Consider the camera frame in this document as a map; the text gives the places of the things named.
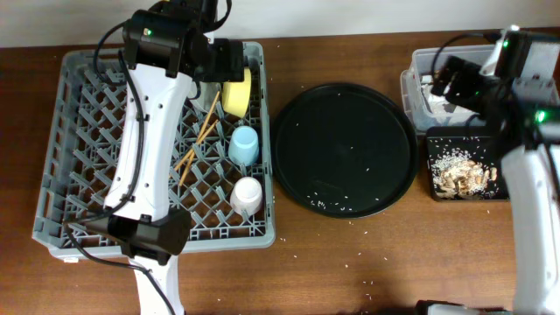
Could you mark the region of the yellow plastic bowl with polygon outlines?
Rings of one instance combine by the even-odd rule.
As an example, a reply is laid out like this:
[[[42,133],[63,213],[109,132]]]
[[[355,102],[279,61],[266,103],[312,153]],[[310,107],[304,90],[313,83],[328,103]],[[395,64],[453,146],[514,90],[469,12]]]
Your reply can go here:
[[[243,118],[249,108],[252,77],[249,67],[244,68],[243,80],[225,82],[222,86],[222,108],[230,115]]]

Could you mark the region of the wooden chopstick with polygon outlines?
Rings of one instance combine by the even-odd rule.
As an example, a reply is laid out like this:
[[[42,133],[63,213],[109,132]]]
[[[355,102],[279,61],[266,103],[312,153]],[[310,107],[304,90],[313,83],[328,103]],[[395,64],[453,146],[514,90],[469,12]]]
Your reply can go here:
[[[201,138],[198,139],[195,144],[199,145],[202,144],[202,142],[206,139],[206,137],[214,130],[215,126],[217,125],[219,120],[214,121],[210,127],[202,134]],[[179,168],[185,163],[187,162],[187,159],[190,158],[190,156],[194,153],[194,145],[191,147],[191,149],[186,153],[186,155],[174,166],[173,170],[174,171],[178,171]]]
[[[212,105],[211,105],[211,108],[210,108],[210,110],[208,111],[208,113],[207,113],[207,115],[206,115],[205,121],[204,121],[203,124],[202,124],[202,127],[201,127],[201,129],[200,129],[200,133],[199,133],[199,135],[198,135],[198,137],[197,137],[197,140],[200,139],[201,136],[202,136],[202,134],[210,127],[211,124],[209,123],[209,121],[210,121],[210,119],[211,119],[211,118],[213,117],[213,115],[214,115],[214,110],[215,110],[215,108],[216,108],[216,105],[217,105],[217,103],[218,103],[218,100],[220,99],[220,94],[221,94],[221,92],[218,92],[218,93],[216,94],[216,96],[215,96],[215,98],[214,98],[214,100],[213,100],[213,103],[212,103]],[[190,156],[190,158],[187,159],[187,162],[185,162],[185,163],[183,164],[183,165],[185,166],[185,169],[183,170],[183,172],[182,172],[181,175],[180,175],[180,179],[179,179],[179,182],[178,182],[180,186],[182,186],[182,185],[185,183],[185,181],[186,181],[186,177],[187,177],[187,175],[188,175],[188,172],[190,171],[190,168],[191,168],[191,165],[192,165],[194,156],[195,156],[195,153],[193,153],[193,154]]]

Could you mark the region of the light blue plastic cup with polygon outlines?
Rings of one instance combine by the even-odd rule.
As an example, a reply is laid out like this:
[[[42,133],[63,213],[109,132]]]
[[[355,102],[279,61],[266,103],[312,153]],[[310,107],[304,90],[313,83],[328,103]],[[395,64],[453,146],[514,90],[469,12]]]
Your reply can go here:
[[[256,131],[249,126],[237,127],[230,139],[228,157],[236,165],[249,167],[258,159],[259,139]]]

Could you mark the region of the pink and white cup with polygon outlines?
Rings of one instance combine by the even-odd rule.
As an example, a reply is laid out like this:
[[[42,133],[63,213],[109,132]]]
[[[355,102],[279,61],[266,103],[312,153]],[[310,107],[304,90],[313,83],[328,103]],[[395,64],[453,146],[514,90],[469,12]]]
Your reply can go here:
[[[244,177],[235,183],[230,205],[236,213],[254,215],[262,208],[262,202],[263,188],[257,179]]]

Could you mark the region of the white round plate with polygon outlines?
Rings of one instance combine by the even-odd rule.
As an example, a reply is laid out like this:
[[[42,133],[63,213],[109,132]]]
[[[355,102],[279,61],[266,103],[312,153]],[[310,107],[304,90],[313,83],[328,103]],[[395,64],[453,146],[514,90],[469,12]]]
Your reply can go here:
[[[220,91],[221,84],[218,82],[193,82],[187,100],[197,110],[206,113],[211,108],[216,94]]]

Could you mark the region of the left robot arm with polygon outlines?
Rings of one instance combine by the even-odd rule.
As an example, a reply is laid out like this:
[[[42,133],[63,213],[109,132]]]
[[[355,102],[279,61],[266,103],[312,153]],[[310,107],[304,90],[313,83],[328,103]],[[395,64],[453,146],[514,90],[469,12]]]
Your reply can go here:
[[[194,82],[241,82],[243,44],[212,33],[215,1],[159,1],[120,23],[127,106],[113,182],[101,210],[76,220],[117,242],[134,270],[143,314],[182,314],[178,258],[191,228],[168,182],[179,118]]]

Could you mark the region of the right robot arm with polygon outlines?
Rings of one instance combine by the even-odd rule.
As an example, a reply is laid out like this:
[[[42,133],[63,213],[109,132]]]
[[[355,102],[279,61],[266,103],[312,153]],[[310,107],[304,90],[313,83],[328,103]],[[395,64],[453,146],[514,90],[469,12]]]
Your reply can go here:
[[[512,25],[480,37],[494,48],[482,64],[456,55],[430,66],[432,93],[469,109],[498,142],[513,212],[515,314],[559,312],[559,103],[553,85],[559,37]]]

